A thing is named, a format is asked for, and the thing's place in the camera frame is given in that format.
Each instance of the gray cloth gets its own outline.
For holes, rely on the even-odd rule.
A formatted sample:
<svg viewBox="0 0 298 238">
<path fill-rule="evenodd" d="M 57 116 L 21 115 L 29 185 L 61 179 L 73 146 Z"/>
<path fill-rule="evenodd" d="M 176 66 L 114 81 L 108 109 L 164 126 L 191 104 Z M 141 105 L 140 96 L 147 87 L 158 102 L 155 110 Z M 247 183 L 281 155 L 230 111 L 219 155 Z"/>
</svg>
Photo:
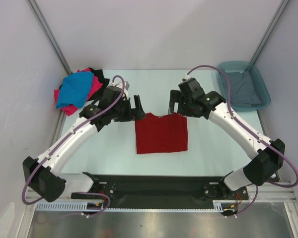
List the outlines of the gray cloth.
<svg viewBox="0 0 298 238">
<path fill-rule="evenodd" d="M 253 107 L 261 104 L 255 93 L 252 79 L 248 71 L 244 73 L 226 73 L 230 83 L 230 101 L 237 107 Z M 221 74 L 224 89 L 227 91 L 227 83 Z"/>
</svg>

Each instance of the red shirt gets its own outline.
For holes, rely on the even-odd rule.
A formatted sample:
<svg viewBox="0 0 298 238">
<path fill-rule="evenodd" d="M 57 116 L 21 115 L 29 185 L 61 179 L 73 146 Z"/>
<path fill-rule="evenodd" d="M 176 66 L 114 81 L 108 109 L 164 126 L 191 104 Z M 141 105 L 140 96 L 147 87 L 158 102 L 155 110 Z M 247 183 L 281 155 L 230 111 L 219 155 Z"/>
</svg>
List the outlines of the red shirt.
<svg viewBox="0 0 298 238">
<path fill-rule="evenodd" d="M 146 114 L 135 121 L 137 154 L 188 150 L 187 119 L 177 113 L 166 116 Z"/>
</svg>

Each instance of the light blue table surface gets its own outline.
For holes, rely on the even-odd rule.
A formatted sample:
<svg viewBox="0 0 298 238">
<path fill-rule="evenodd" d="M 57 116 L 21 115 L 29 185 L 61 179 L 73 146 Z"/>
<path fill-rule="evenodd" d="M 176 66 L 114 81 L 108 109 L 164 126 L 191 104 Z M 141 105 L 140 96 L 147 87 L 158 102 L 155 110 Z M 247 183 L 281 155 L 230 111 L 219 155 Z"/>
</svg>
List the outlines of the light blue table surface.
<svg viewBox="0 0 298 238">
<path fill-rule="evenodd" d="M 139 94 L 146 113 L 166 115 L 171 89 L 187 70 L 105 70 L 112 78 L 121 75 L 130 84 L 129 97 Z M 195 77 L 207 93 L 220 92 L 216 72 L 197 70 Z M 66 118 L 62 134 L 73 125 L 78 114 Z M 262 132 L 257 112 L 239 113 Z M 89 139 L 65 165 L 62 173 L 103 175 L 224 176 L 249 163 L 240 146 L 221 128 L 205 118 L 187 118 L 188 150 L 177 153 L 136 154 L 135 122 L 112 122 Z"/>
</svg>

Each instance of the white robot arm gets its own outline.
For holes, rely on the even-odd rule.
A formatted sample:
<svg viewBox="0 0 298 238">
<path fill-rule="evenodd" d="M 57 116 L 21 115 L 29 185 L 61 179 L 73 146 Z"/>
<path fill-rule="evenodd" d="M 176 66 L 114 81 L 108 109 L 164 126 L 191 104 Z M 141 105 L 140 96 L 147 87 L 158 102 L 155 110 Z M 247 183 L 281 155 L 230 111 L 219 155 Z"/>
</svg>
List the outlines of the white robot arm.
<svg viewBox="0 0 298 238">
<path fill-rule="evenodd" d="M 281 168 L 283 158 L 270 148 L 283 154 L 285 144 L 281 140 L 272 141 L 262 135 L 234 111 L 232 116 L 225 99 L 215 91 L 206 94 L 195 78 L 184 79 L 179 88 L 180 91 L 170 92 L 169 113 L 173 113 L 174 104 L 178 103 L 179 114 L 209 119 L 226 131 L 252 160 L 221 180 L 223 193 L 230 194 L 250 184 L 262 185 Z"/>
<path fill-rule="evenodd" d="M 146 116 L 142 109 L 139 95 L 135 95 L 135 108 L 131 108 L 130 98 L 127 98 L 129 85 L 125 83 L 123 95 L 110 110 L 105 110 L 122 94 L 122 85 L 111 85 L 105 88 L 98 105 L 87 105 L 79 114 L 79 118 L 54 145 L 39 155 L 36 159 L 27 157 L 23 161 L 23 171 L 29 187 L 48 202 L 56 200 L 65 189 L 65 179 L 59 177 L 62 168 L 72 155 L 89 138 L 98 133 L 104 126 L 114 121 L 140 120 Z M 92 179 L 86 179 L 83 184 L 87 191 L 92 186 Z"/>
</svg>

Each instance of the clothing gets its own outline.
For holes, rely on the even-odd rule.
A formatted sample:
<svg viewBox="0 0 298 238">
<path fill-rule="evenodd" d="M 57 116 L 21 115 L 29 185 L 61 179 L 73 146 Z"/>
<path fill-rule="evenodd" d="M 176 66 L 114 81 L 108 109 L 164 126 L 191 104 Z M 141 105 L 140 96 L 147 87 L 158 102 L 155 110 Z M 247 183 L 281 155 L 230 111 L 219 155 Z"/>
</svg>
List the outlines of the clothing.
<svg viewBox="0 0 298 238">
<path fill-rule="evenodd" d="M 187 119 L 177 113 L 166 116 L 146 114 L 135 121 L 137 154 L 188 150 Z"/>
<path fill-rule="evenodd" d="M 85 69 L 84 72 L 91 72 L 91 70 L 89 68 Z M 103 82 L 107 82 L 107 85 L 109 83 L 109 79 L 107 81 L 107 79 L 104 79 L 103 78 Z M 87 96 L 87 100 L 90 101 L 92 97 L 95 97 L 95 95 L 97 95 L 97 93 L 99 92 L 99 90 L 104 86 L 104 84 L 102 84 L 101 82 L 99 82 L 98 78 L 96 76 L 93 76 L 93 82 L 92 82 L 92 86 L 91 86 L 91 89 L 90 89 L 90 92 Z M 55 99 L 55 102 L 58 101 L 58 96 L 59 96 L 59 92 L 60 90 L 54 90 L 54 99 Z M 67 107 L 62 107 L 61 110 L 67 115 L 67 116 L 70 116 L 72 115 L 74 112 L 77 111 L 77 107 L 75 107 L 74 105 L 69 105 Z"/>
<path fill-rule="evenodd" d="M 233 72 L 226 73 L 230 83 L 230 98 L 232 104 L 238 107 L 253 107 L 261 104 L 255 93 L 254 85 L 248 71 L 244 73 Z M 221 74 L 224 89 L 227 90 L 227 83 Z"/>
<path fill-rule="evenodd" d="M 56 108 L 59 109 L 69 105 L 82 108 L 90 92 L 93 77 L 94 75 L 91 72 L 77 72 L 64 78 Z"/>
<path fill-rule="evenodd" d="M 103 70 L 102 69 L 93 69 L 93 68 L 87 68 L 84 71 L 89 71 L 92 72 L 94 74 L 94 76 L 96 76 L 98 78 L 98 81 L 102 84 L 102 87 L 96 91 L 89 99 L 88 101 L 91 100 L 97 100 L 100 99 L 101 96 L 103 95 L 103 92 L 105 90 L 105 88 L 108 86 L 109 84 L 109 78 L 105 78 L 104 74 L 103 74 Z"/>
</svg>

